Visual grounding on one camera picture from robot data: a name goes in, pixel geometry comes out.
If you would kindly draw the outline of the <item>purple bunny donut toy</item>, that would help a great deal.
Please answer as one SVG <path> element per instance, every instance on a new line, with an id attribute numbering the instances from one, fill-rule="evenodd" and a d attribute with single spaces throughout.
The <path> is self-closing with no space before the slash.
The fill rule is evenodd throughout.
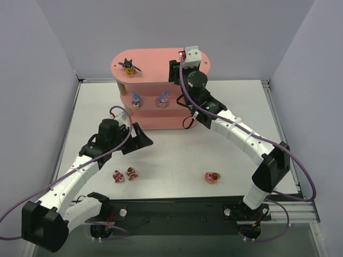
<path id="1" fill-rule="evenodd" d="M 169 106 L 168 95 L 169 92 L 163 92 L 162 95 L 156 99 L 155 104 L 158 108 L 166 108 Z"/>

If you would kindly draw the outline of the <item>black bat creature toy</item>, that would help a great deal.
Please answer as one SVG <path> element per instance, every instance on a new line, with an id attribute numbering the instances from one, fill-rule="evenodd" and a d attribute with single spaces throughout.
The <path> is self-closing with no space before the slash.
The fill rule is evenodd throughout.
<path id="1" fill-rule="evenodd" d="M 137 71 L 142 72 L 140 68 L 133 65 L 132 59 L 125 58 L 123 62 L 118 62 L 118 65 L 125 70 L 127 75 L 134 75 Z"/>

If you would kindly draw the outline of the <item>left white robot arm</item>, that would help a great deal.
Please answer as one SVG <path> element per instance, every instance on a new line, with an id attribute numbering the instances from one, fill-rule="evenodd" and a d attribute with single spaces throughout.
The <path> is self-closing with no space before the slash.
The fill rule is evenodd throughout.
<path id="1" fill-rule="evenodd" d="M 100 213 L 108 198 L 91 194 L 70 206 L 87 181 L 111 159 L 114 151 L 128 154 L 153 145 L 138 123 L 128 125 L 121 118 L 104 119 L 97 134 L 91 136 L 67 173 L 36 202 L 28 201 L 21 212 L 21 237 L 50 252 L 57 252 L 69 233 Z"/>

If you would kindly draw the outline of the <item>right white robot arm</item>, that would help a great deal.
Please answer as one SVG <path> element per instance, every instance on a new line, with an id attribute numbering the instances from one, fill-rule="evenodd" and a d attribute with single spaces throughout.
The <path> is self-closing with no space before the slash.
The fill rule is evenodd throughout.
<path id="1" fill-rule="evenodd" d="M 169 62 L 168 81 L 181 87 L 181 106 L 192 114 L 192 119 L 221 134 L 246 153 L 257 166 L 252 175 L 252 186 L 243 197 L 243 203 L 252 210 L 259 208 L 268 195 L 290 170 L 290 157 L 285 142 L 272 143 L 246 126 L 224 104 L 206 89 L 207 76 L 199 66 L 186 67 L 185 62 Z"/>

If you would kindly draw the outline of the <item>small purple bunny toy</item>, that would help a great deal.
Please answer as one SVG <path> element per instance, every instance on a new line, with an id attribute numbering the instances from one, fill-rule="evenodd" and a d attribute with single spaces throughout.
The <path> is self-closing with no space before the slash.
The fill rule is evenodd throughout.
<path id="1" fill-rule="evenodd" d="M 132 101 L 131 104 L 134 108 L 139 109 L 142 106 L 142 101 L 139 93 L 131 92 L 132 94 Z"/>

